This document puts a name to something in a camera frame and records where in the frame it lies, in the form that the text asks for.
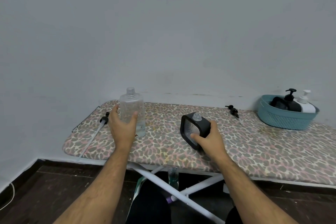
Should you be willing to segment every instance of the hand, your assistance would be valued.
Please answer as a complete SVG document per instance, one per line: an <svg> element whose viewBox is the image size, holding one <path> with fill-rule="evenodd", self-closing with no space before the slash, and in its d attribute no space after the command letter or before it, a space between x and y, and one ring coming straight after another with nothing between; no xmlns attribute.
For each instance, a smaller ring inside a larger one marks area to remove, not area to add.
<svg viewBox="0 0 336 224"><path fill-rule="evenodd" d="M191 134L190 137L202 146L205 153L208 154L213 161L218 162L221 158L230 158L225 150L223 138L218 131L217 123L214 120L211 120L210 123L210 134L206 138L196 134Z"/></svg>
<svg viewBox="0 0 336 224"><path fill-rule="evenodd" d="M131 150L135 138L137 127L138 112L134 112L129 123L122 122L118 117L118 105L115 105L108 116L108 126L115 142L115 149Z"/></svg>

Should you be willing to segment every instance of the basket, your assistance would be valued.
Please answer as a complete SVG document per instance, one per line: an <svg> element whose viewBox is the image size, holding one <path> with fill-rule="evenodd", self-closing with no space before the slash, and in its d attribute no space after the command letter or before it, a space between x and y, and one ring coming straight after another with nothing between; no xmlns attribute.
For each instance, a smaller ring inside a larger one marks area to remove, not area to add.
<svg viewBox="0 0 336 224"><path fill-rule="evenodd" d="M284 96L262 95L258 108L259 118L266 124L273 127L303 130L308 127L310 122L320 111L317 107L316 113L292 112L275 108L270 106L270 103L274 97L283 98Z"/></svg>

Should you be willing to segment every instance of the ironing board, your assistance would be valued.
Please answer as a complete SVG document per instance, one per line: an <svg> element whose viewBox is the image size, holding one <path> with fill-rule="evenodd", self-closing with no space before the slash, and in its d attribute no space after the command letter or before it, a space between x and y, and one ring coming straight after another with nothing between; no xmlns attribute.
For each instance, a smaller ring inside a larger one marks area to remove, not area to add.
<svg viewBox="0 0 336 224"><path fill-rule="evenodd" d="M100 118L117 103L104 103L75 128L63 145L64 152L78 157L98 128ZM150 176L150 180L154 179L153 174L139 164L219 172L206 154L192 149L180 135L182 115L199 112L218 123L229 156L251 179L336 188L336 129L330 126L312 122L303 131L274 128L263 123L256 112L247 110L239 110L243 120L240 123L227 108L218 107L145 103L145 112L146 136L135 140L128 166ZM105 125L82 157L107 160L114 148ZM218 177L212 181L222 179L221 175Z"/></svg>

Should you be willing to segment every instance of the forearm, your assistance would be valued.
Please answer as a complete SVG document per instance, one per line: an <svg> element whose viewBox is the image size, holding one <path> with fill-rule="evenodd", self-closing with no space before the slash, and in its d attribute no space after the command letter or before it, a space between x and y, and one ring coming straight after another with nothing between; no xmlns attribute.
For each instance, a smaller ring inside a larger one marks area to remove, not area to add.
<svg viewBox="0 0 336 224"><path fill-rule="evenodd" d="M123 186L128 152L116 149L92 184L56 220L65 223L111 223Z"/></svg>
<svg viewBox="0 0 336 224"><path fill-rule="evenodd" d="M297 224L273 203L226 154L217 161L244 224Z"/></svg>

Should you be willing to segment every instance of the dark wooden floor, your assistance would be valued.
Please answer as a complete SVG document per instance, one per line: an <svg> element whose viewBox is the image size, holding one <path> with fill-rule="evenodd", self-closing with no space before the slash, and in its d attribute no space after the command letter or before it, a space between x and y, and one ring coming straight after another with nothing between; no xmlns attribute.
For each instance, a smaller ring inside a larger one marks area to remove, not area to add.
<svg viewBox="0 0 336 224"><path fill-rule="evenodd" d="M24 182L16 181L19 188L13 202L0 211L1 224L53 223L56 218L88 187L98 174L100 166L43 162ZM159 173L167 180L167 173ZM127 171L122 195L113 220L125 223L139 174ZM180 189L190 187L206 176L180 174ZM258 182L265 193L299 223L336 223L336 190L307 188ZM214 184L190 197L204 208L225 220L232 208L231 198L222 192L223 182ZM1 205L10 197L8 187L0 197ZM172 222L211 223L182 202L171 205Z"/></svg>

